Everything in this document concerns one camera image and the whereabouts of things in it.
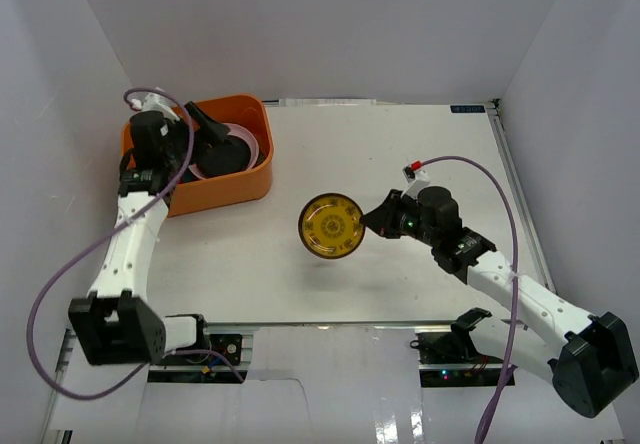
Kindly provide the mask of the yellow patterned round plate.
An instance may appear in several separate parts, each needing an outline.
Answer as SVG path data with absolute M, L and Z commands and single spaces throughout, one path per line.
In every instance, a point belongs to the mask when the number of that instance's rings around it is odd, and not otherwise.
M 304 248 L 316 257 L 336 260 L 354 253 L 362 244 L 365 228 L 360 206 L 340 193 L 312 198 L 301 210 L 297 231 Z

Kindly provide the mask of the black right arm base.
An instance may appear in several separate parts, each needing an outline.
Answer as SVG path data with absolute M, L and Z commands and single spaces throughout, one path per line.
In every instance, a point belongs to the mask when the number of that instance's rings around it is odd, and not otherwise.
M 502 361 L 480 354 L 469 334 L 482 318 L 491 313 L 472 308 L 444 331 L 424 331 L 410 342 L 418 353 L 422 388 L 492 387 L 499 381 Z

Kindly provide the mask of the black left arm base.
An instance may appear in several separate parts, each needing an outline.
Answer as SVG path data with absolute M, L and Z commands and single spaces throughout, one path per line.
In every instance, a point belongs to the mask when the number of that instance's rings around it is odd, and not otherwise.
M 187 347 L 171 351 L 148 373 L 149 383 L 242 384 L 243 336 L 211 333 L 202 316 L 196 319 L 196 339 Z

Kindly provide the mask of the blue floral round plate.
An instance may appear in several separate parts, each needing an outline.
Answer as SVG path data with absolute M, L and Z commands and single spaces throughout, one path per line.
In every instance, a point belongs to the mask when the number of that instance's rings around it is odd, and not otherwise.
M 244 171 L 251 158 L 249 147 L 242 141 L 213 147 L 198 158 L 197 167 L 208 178 Z

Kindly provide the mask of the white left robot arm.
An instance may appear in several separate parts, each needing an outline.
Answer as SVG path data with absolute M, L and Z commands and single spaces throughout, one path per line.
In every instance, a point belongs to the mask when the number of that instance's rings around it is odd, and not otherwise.
M 68 316 L 89 364 L 160 363 L 171 352 L 199 363 L 211 351 L 199 314 L 159 316 L 147 302 L 152 254 L 178 175 L 201 148 L 197 130 L 214 136 L 213 121 L 194 103 L 182 115 L 148 94 L 129 121 L 132 146 L 119 165 L 115 235 L 86 296 L 72 299 Z

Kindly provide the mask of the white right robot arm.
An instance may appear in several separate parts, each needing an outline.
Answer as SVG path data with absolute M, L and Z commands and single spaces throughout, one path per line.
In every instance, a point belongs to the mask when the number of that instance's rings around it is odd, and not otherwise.
M 481 234 L 463 225 L 449 190 L 430 186 L 416 197 L 399 190 L 360 219 L 385 239 L 407 236 L 430 246 L 446 273 L 501 306 L 517 308 L 525 328 L 510 337 L 506 323 L 487 310 L 459 316 L 447 336 L 453 354 L 472 363 L 509 354 L 510 362 L 552 385 L 577 414 L 594 418 L 639 378 L 625 323 L 596 316 L 560 298 L 527 276 Z

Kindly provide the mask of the pink round plate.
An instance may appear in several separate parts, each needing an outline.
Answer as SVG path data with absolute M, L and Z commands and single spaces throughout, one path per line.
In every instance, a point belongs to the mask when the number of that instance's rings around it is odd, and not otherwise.
M 230 133 L 223 144 L 231 143 L 231 142 L 239 143 L 240 141 L 244 142 L 251 151 L 250 162 L 244 171 L 251 170 L 257 164 L 257 161 L 260 155 L 260 148 L 259 148 L 259 144 L 256 137 L 248 129 L 246 129 L 241 125 L 234 124 L 234 123 L 224 123 L 224 124 L 229 127 Z M 197 136 L 196 143 L 197 143 L 197 146 L 196 146 L 196 149 L 194 150 L 194 157 L 192 158 L 192 163 L 189 165 L 188 169 L 198 180 L 210 179 L 198 169 L 197 161 L 198 161 L 198 158 L 201 157 L 205 151 L 219 145 L 209 145 L 207 142 L 202 140 L 199 136 Z

